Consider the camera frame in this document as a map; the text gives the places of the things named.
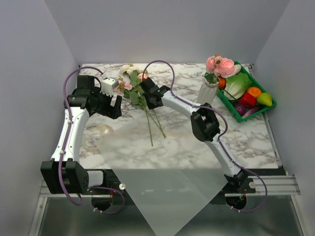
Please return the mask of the small pink rose stem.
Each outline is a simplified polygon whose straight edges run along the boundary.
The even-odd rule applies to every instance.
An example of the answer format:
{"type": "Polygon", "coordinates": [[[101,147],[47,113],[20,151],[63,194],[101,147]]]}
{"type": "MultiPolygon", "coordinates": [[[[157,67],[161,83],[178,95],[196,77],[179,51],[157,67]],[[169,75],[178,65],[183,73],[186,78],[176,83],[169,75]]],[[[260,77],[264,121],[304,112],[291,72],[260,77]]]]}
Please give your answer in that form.
{"type": "Polygon", "coordinates": [[[160,128],[158,122],[149,113],[144,91],[140,87],[139,83],[137,81],[126,82],[122,79],[122,77],[119,77],[118,82],[119,85],[116,88],[116,91],[121,93],[124,98],[129,99],[133,106],[138,106],[142,111],[145,112],[148,124],[150,124],[150,120],[152,120],[155,125],[160,128]]]}

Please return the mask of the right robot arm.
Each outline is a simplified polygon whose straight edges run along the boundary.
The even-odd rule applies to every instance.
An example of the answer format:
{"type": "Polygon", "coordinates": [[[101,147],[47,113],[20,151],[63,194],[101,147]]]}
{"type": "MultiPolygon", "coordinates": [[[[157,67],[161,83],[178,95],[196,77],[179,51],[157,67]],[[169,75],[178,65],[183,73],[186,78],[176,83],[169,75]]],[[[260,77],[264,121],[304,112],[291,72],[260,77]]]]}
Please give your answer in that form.
{"type": "Polygon", "coordinates": [[[249,178],[249,170],[237,162],[221,140],[220,124],[210,104],[193,103],[174,94],[167,86],[158,87],[150,78],[142,81],[140,86],[150,110],[165,106],[190,119],[195,138],[205,143],[220,163],[229,191],[236,193],[250,190],[253,180],[249,178]]]}

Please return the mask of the pink double rose stem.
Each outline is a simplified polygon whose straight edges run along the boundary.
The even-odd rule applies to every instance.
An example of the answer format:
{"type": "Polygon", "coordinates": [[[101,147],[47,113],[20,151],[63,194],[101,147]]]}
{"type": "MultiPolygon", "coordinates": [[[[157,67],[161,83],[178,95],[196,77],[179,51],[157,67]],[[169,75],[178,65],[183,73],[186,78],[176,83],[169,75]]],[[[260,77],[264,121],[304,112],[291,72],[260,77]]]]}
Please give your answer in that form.
{"type": "Polygon", "coordinates": [[[206,81],[210,84],[217,83],[217,78],[228,78],[234,75],[235,64],[234,61],[224,58],[221,55],[215,54],[206,60],[206,81]]]}

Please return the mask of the white wrapping paper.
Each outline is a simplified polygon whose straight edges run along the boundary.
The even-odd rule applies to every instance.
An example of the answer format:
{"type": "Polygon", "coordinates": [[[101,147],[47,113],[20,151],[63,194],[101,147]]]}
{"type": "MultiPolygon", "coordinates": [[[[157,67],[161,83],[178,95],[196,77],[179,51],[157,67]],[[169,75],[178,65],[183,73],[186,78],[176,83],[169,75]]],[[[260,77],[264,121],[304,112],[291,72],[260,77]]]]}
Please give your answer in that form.
{"type": "Polygon", "coordinates": [[[137,118],[97,143],[101,155],[158,236],[173,236],[226,185],[212,151],[188,120],[149,128],[137,118]]]}

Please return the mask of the cream ribbon with gold letters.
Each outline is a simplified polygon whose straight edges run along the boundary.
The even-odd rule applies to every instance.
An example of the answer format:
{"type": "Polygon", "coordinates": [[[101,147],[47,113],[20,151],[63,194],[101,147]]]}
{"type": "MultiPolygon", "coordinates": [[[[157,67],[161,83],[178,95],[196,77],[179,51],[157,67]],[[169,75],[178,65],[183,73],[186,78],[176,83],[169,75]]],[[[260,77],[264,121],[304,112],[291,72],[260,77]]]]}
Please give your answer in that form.
{"type": "MultiPolygon", "coordinates": [[[[146,127],[140,127],[140,125],[137,125],[134,127],[130,125],[124,125],[123,127],[114,130],[111,126],[107,124],[96,124],[92,123],[89,126],[87,126],[83,132],[82,136],[82,147],[86,152],[91,152],[91,153],[98,153],[100,152],[98,147],[96,146],[96,142],[99,141],[100,139],[103,139],[106,135],[111,134],[114,132],[115,135],[132,135],[134,134],[140,134],[141,137],[144,137],[144,135],[148,136],[148,139],[150,139],[150,131],[148,126],[146,127]]],[[[161,131],[156,127],[156,128],[151,128],[151,135],[153,140],[157,139],[159,135],[162,135],[161,131]]],[[[167,131],[166,132],[166,138],[167,137],[184,137],[187,135],[192,135],[194,138],[192,132],[188,132],[187,130],[184,132],[179,132],[179,131],[167,131]]]]}

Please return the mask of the white rose stem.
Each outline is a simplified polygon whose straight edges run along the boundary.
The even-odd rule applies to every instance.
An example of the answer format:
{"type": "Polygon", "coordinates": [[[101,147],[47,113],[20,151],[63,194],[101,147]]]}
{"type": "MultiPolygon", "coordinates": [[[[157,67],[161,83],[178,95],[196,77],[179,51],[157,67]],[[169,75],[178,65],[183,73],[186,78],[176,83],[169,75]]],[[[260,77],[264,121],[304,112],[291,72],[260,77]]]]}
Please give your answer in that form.
{"type": "MultiPolygon", "coordinates": [[[[123,75],[128,76],[128,80],[124,80],[124,78],[122,76],[119,76],[119,77],[122,77],[122,79],[126,82],[137,81],[140,84],[144,79],[147,78],[147,74],[145,72],[141,73],[140,70],[135,65],[133,65],[133,63],[123,65],[121,67],[121,73],[123,75]]],[[[150,124],[148,124],[148,120],[147,120],[147,125],[148,125],[148,129],[149,129],[149,134],[150,134],[151,146],[153,146],[151,126],[150,126],[150,124]]]]}

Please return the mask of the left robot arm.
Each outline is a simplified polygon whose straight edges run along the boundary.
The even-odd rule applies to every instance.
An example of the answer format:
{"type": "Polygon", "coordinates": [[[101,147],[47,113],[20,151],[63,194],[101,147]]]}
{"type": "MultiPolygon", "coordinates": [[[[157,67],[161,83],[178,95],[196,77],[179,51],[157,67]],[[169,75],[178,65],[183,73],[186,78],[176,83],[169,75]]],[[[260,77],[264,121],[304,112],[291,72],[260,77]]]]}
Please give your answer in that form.
{"type": "Polygon", "coordinates": [[[77,77],[77,88],[64,102],[64,123],[58,145],[50,159],[41,164],[40,171],[52,194],[84,194],[93,188],[98,194],[109,189],[108,180],[101,170],[87,170],[79,163],[79,151],[88,119],[95,113],[111,119],[122,115],[122,97],[111,105],[117,79],[105,78],[95,86],[97,78],[89,75],[77,77]]]}

